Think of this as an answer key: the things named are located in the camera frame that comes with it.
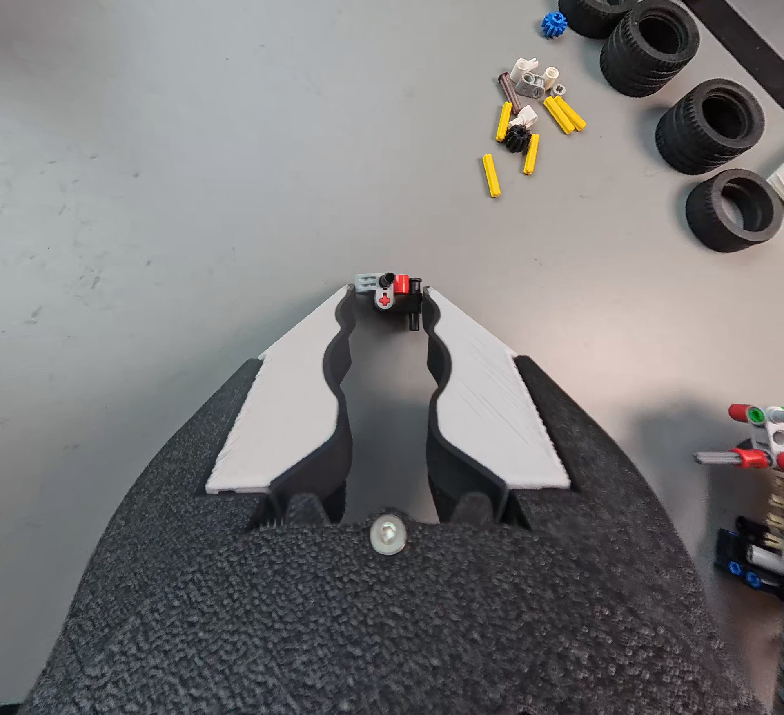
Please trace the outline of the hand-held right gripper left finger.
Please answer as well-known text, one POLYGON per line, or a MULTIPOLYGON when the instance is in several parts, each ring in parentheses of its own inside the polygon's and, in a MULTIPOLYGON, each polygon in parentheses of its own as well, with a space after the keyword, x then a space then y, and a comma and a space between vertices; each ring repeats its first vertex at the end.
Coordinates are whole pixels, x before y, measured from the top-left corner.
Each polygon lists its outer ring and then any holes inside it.
POLYGON ((354 308, 344 285, 260 355, 206 493, 331 494, 345 481, 352 440, 341 383, 354 308))

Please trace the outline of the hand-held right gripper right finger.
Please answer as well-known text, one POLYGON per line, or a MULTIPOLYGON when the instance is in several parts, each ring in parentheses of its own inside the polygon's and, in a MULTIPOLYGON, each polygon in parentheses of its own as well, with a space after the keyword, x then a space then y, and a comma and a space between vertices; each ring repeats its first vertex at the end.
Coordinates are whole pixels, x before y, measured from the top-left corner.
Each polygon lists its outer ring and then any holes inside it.
POLYGON ((427 288, 423 323, 436 380, 437 443, 509 491, 568 490, 572 484, 515 361, 493 333, 427 288))

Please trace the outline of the small grey toy brick assembly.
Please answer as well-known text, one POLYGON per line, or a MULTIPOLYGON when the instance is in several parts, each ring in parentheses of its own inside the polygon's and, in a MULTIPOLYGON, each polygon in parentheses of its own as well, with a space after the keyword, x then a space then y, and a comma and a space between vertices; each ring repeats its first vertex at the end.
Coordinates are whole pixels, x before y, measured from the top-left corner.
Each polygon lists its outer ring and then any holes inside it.
POLYGON ((423 310, 422 279, 403 273, 360 273, 354 275, 354 289, 358 295, 370 295, 373 308, 387 316, 402 315, 408 319, 408 329, 419 331, 423 310))

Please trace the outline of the grey desk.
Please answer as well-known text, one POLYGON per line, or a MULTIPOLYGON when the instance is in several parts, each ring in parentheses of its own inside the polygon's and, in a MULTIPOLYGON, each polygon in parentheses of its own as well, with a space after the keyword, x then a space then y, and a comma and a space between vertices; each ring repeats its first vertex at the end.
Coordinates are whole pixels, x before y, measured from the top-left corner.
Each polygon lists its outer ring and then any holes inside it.
POLYGON ((2 702, 23 699, 122 497, 248 358, 353 276, 401 270, 531 356, 632 458, 762 700, 775 602, 718 577, 763 473, 702 468, 727 407, 782 402, 782 236, 718 255, 659 115, 713 77, 782 108, 704 27, 646 99, 557 0, 2 0, 2 702), (559 70, 535 171, 495 141, 498 76, 559 70), (482 157, 501 187, 489 196, 482 157))

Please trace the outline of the toy brick car chassis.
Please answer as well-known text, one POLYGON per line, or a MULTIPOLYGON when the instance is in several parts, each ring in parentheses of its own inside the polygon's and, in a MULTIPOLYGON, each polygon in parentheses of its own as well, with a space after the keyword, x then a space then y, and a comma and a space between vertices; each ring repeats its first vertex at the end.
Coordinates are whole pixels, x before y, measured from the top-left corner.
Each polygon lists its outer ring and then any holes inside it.
POLYGON ((783 599, 783 408, 732 404, 731 419, 748 428, 748 438, 723 451, 698 452, 699 465, 730 465, 773 474, 762 522, 738 516, 731 530, 717 533, 714 566, 757 592, 783 599))

